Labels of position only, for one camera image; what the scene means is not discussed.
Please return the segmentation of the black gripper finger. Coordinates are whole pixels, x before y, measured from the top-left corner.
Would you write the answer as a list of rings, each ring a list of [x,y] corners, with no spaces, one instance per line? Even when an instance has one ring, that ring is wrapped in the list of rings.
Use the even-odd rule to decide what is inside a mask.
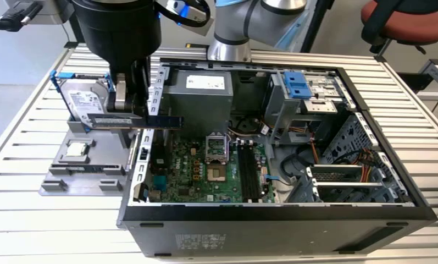
[[[117,73],[110,76],[106,111],[140,113],[138,87],[133,73]]]
[[[146,100],[149,98],[148,88],[150,84],[149,73],[150,73],[150,57],[146,56],[142,59],[134,60],[130,71],[132,71],[132,83],[133,83],[133,96],[132,96],[132,112],[141,118],[148,117],[148,106]]]

